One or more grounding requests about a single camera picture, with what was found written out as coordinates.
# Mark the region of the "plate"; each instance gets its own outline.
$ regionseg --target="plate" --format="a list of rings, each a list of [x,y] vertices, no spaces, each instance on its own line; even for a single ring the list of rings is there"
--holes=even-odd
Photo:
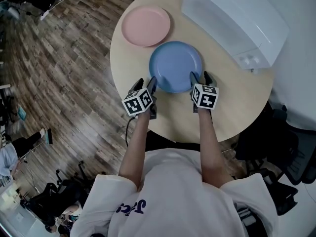
[[[151,46],[162,41],[170,30],[168,13],[157,6],[139,6],[123,19],[124,38],[137,46]]]
[[[158,87],[178,93],[191,89],[190,72],[199,79],[202,61],[198,52],[180,41],[166,42],[155,49],[149,61],[150,75],[157,78]]]

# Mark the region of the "pink plate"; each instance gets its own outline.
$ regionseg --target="pink plate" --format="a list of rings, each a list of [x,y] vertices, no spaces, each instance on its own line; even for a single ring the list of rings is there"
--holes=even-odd
[[[122,22],[124,38],[137,46],[155,45],[166,37],[169,30],[169,15],[157,6],[136,7]]]

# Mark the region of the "wooden floor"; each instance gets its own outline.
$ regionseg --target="wooden floor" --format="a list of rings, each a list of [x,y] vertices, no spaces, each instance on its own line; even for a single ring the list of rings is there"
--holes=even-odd
[[[133,1],[66,0],[43,21],[25,15],[20,21],[3,18],[0,80],[12,84],[7,92],[27,113],[25,121],[10,126],[11,135],[28,137],[41,127],[53,131],[54,144],[31,153],[17,175],[21,190],[31,196],[36,191],[30,186],[43,191],[46,183],[56,183],[56,169],[62,177],[72,176],[81,160],[89,177],[118,172],[129,117],[113,82],[110,46],[117,21]],[[222,150],[235,140],[222,143]],[[233,151],[225,157],[231,171],[243,172]]]

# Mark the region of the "round wooden table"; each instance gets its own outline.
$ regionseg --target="round wooden table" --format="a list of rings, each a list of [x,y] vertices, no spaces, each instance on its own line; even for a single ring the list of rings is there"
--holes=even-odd
[[[270,95],[274,74],[264,69],[258,75],[242,70],[226,51],[202,28],[181,12],[182,0],[135,0],[123,13],[115,28],[111,44],[111,70],[121,98],[139,79],[149,82],[149,59],[156,46],[137,47],[122,33],[122,20],[140,5],[157,5],[169,13],[171,29],[163,42],[179,40],[195,47],[203,68],[217,80],[219,99],[212,111],[218,141],[229,139],[245,130],[263,110]],[[198,114],[193,113],[189,91],[167,93],[157,89],[158,115],[149,129],[178,142],[199,143]]]

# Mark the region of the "blue plate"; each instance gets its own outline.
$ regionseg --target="blue plate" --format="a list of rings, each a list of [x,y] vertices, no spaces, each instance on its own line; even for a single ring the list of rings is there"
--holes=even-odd
[[[191,71],[200,78],[201,58],[191,45],[183,42],[166,42],[150,57],[150,75],[157,78],[158,87],[164,91],[178,93],[189,90]]]

